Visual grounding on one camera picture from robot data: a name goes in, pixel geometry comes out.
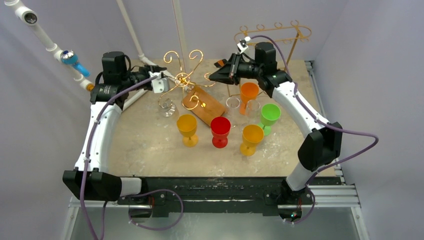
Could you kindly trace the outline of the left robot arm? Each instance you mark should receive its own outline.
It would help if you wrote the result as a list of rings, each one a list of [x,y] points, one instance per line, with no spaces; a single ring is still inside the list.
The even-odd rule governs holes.
[[[134,71],[129,57],[110,51],[101,58],[102,71],[90,92],[90,121],[81,154],[62,181],[80,201],[114,202],[129,196],[138,205],[146,203],[149,191],[139,177],[119,177],[109,173],[109,151],[117,122],[129,93],[164,89],[165,67],[143,65]]]

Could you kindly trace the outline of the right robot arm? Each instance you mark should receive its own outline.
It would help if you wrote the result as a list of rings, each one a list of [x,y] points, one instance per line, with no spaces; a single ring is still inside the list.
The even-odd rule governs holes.
[[[301,131],[304,140],[297,151],[298,164],[281,182],[275,201],[292,204],[304,193],[308,181],[340,156],[342,127],[329,122],[314,110],[298,90],[287,70],[277,67],[276,54],[281,50],[270,42],[255,45],[254,59],[245,61],[243,52],[232,53],[229,59],[214,63],[217,71],[209,79],[239,85],[241,79],[255,79],[271,99],[283,107]]]

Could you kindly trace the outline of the gold scroll wine glass rack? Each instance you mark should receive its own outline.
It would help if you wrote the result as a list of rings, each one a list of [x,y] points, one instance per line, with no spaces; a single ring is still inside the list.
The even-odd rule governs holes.
[[[206,88],[213,87],[216,83],[209,80],[209,73],[206,73],[203,77],[210,84],[198,84],[191,79],[193,73],[197,70],[200,64],[204,60],[204,53],[199,49],[192,50],[188,58],[190,60],[198,60],[198,63],[190,72],[183,70],[183,64],[179,54],[170,50],[163,56],[163,61],[166,64],[170,64],[173,61],[173,57],[176,57],[179,65],[179,73],[176,76],[172,76],[170,79],[174,82],[174,86],[171,87],[167,92],[162,93],[158,98],[159,107],[164,108],[165,101],[169,98],[167,94],[171,93],[176,89],[182,91],[181,106],[187,111],[192,112],[206,125],[210,126],[212,120],[217,117],[222,117],[226,113],[226,107],[220,103],[216,98],[206,92]]]

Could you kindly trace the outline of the red goblet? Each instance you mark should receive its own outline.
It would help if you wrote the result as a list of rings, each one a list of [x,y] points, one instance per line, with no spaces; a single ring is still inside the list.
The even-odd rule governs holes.
[[[228,135],[231,129],[230,121],[223,116],[215,117],[210,123],[212,144],[218,149],[225,148],[228,144]]]

